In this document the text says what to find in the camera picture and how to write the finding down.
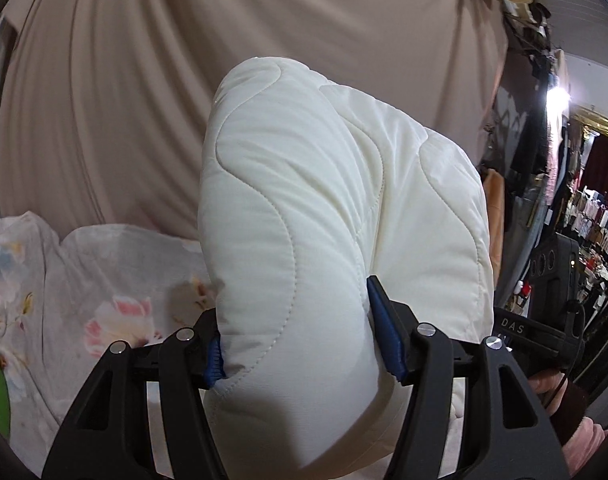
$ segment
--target brown cuff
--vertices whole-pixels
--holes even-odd
[[[587,408],[588,396],[581,388],[569,381],[558,410],[550,417],[550,423],[562,446],[579,428]]]

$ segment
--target pink flower print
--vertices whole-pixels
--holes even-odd
[[[197,294],[195,304],[202,311],[215,307],[215,294],[209,286],[204,285],[197,276],[191,278],[191,285],[193,285],[193,290]]]
[[[100,357],[113,341],[126,341],[132,348],[162,340],[155,330],[149,298],[138,301],[114,296],[95,311],[84,326],[84,346],[93,357]]]

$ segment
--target floral blanket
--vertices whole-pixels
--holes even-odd
[[[10,442],[35,473],[88,373],[116,339],[155,343],[213,306],[199,243],[123,225],[62,242],[32,213],[0,220],[0,364]]]

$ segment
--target pink sleeve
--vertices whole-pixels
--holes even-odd
[[[583,418],[571,440],[562,448],[571,476],[583,468],[607,435],[608,431],[604,431],[599,424],[595,424],[587,416]]]

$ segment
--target metal rivet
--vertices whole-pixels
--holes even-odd
[[[193,339],[195,332],[193,332],[192,328],[183,328],[177,331],[175,337],[177,337],[180,341],[190,341]]]
[[[432,335],[435,335],[437,329],[430,323],[420,323],[419,325],[417,325],[417,331],[422,335],[430,337]]]
[[[126,343],[124,341],[116,341],[109,347],[111,354],[121,354],[126,350]]]
[[[494,335],[486,338],[486,346],[491,350],[499,350],[502,347],[502,340]]]

